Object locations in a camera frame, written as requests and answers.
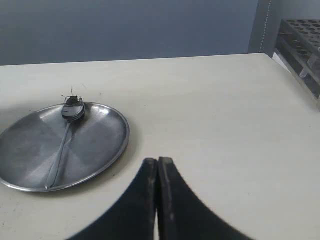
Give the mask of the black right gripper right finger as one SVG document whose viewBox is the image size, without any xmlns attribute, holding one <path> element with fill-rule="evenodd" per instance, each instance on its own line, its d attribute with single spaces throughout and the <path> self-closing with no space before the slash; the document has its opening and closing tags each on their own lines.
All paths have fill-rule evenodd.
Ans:
<svg viewBox="0 0 320 240">
<path fill-rule="evenodd" d="M 250 239 L 217 216 L 196 196 L 172 158 L 159 158 L 156 186 L 161 240 Z"/>
</svg>

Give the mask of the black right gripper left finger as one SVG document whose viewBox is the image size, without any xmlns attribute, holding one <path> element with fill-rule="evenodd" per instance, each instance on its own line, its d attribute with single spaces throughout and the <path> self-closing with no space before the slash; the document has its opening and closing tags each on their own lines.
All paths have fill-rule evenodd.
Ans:
<svg viewBox="0 0 320 240">
<path fill-rule="evenodd" d="M 71 240 L 153 240 L 158 161 L 146 158 L 117 202 Z"/>
</svg>

